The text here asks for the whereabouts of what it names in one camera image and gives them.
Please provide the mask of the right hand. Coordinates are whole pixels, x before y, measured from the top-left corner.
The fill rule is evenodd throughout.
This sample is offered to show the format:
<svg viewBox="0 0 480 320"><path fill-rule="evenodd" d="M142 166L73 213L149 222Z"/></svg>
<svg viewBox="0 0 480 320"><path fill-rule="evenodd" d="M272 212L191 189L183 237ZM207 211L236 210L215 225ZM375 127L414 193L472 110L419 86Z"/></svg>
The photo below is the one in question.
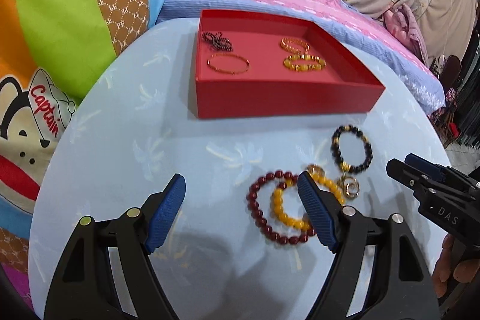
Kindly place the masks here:
<svg viewBox="0 0 480 320"><path fill-rule="evenodd" d="M448 280L452 276L459 283L471 283L479 272L479 260L470 259L459 263L452 268L452 247L455 238L447 234L442 243L442 252L435 263L432 274L433 287L438 298L445 295L448 288Z"/></svg>

